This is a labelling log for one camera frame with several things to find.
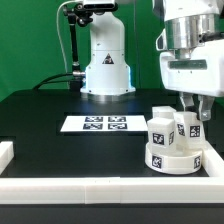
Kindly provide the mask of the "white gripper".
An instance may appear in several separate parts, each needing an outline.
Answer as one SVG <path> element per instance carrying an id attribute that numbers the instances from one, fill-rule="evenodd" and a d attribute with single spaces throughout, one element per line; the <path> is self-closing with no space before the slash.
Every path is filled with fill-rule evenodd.
<path id="1" fill-rule="evenodd" d="M 192 94 L 198 94 L 199 119 L 210 120 L 213 97 L 224 96 L 224 32 L 200 34 L 199 45 L 187 49 L 189 58 L 176 58 L 175 51 L 168 48 L 165 30 L 156 42 L 160 40 L 163 41 L 159 60 L 164 87 L 181 92 L 179 98 L 185 111 L 194 109 Z"/>

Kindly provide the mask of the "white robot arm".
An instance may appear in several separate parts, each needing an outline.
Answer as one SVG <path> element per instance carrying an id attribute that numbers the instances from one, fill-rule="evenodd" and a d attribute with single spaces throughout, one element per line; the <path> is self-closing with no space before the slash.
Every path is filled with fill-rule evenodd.
<path id="1" fill-rule="evenodd" d="M 132 90 L 124 60 L 124 27 L 112 15 L 119 0 L 83 0 L 91 18 L 91 62 L 83 91 L 92 96 L 116 96 Z M 202 121 L 211 118 L 214 99 L 224 96 L 224 0 L 152 0 L 164 22 L 156 40 L 162 83 L 180 93 L 183 108 L 199 100 Z"/>

